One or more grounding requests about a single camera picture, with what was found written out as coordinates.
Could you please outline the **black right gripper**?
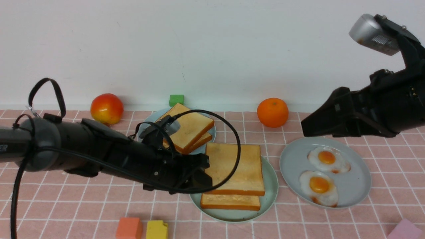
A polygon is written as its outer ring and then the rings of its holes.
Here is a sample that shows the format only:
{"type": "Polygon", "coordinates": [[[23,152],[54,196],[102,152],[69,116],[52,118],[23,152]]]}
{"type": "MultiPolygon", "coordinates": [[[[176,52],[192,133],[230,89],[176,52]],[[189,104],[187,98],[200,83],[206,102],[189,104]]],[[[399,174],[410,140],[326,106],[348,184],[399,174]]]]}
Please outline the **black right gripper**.
{"type": "Polygon", "coordinates": [[[302,120],[301,127],[305,137],[391,138],[424,126],[424,111],[424,73],[379,70],[372,74],[369,86],[332,91],[319,109],[302,120]]]}

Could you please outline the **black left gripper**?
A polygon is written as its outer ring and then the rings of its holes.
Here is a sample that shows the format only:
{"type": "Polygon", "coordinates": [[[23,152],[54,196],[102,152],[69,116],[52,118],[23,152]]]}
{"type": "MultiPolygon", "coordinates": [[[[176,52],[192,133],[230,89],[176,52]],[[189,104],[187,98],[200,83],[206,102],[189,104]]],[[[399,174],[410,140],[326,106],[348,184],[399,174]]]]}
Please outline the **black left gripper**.
{"type": "Polygon", "coordinates": [[[147,191],[189,194],[213,185],[205,172],[210,167],[209,156],[184,155],[164,148],[159,140],[116,139],[102,161],[108,164],[100,166],[102,173],[143,183],[147,191]]]}

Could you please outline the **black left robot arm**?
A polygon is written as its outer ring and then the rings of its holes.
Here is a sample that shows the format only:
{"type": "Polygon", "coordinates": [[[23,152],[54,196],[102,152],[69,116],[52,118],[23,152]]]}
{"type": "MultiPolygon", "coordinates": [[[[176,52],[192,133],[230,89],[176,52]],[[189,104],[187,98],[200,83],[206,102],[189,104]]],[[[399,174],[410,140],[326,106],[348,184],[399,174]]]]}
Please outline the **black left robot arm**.
{"type": "Polygon", "coordinates": [[[172,153],[156,142],[147,144],[93,120],[55,122],[31,118],[1,129],[1,162],[21,165],[27,172],[63,170],[94,178],[104,173],[143,183],[148,191],[203,193],[213,188],[204,169],[208,156],[172,153]]]}

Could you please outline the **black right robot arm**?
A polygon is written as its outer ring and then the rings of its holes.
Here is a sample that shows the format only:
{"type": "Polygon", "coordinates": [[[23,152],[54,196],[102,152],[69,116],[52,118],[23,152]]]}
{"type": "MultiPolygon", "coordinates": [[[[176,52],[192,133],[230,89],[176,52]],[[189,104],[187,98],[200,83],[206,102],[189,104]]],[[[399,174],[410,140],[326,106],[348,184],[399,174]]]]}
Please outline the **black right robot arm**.
{"type": "Polygon", "coordinates": [[[335,89],[301,122],[305,137],[379,136],[392,138],[424,125],[424,69],[379,70],[357,91],[335,89]]]}

